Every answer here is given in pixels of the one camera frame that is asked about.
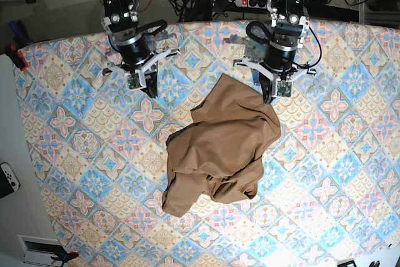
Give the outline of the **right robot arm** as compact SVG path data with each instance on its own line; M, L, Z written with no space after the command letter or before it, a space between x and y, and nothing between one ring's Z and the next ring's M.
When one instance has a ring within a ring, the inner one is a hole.
M158 20L140 26L138 21L139 0L102 0L104 16L102 27L109 43L122 57L122 62L103 69L103 75L118 73L126 88L140 90L150 98L158 95L158 62L180 54L178 49L157 52L150 48L148 38L163 32L168 24Z

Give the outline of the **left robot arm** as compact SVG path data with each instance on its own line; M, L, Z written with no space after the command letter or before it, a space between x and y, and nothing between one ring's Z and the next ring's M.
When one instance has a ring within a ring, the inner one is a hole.
M290 98L295 80L305 74L316 75L315 63L299 64L296 53L302 48L310 29L305 0L266 0L271 25L251 21L246 26L247 37L265 46L265 55L260 59L243 58L234 64L249 67L256 73L255 82L261 87L266 104L276 98Z

